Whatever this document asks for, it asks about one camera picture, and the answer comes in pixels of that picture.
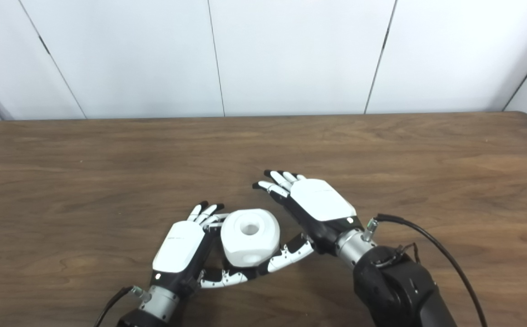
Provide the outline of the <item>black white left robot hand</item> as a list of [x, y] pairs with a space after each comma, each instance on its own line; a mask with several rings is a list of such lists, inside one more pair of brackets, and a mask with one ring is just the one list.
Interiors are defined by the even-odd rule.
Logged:
[[207, 259], [220, 240], [223, 203], [200, 202], [189, 217], [172, 225], [153, 260], [150, 285], [164, 288], [183, 300], [200, 288], [221, 288], [245, 283], [252, 272], [207, 267]]

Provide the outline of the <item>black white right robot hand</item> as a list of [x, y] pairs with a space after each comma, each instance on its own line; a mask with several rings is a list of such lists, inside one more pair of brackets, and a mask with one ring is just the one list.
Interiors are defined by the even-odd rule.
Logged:
[[252, 188], [265, 191], [291, 215], [311, 249], [338, 257], [353, 270], [371, 248], [360, 238], [364, 228], [356, 209], [325, 180], [284, 170], [265, 170], [265, 176], [271, 181]]

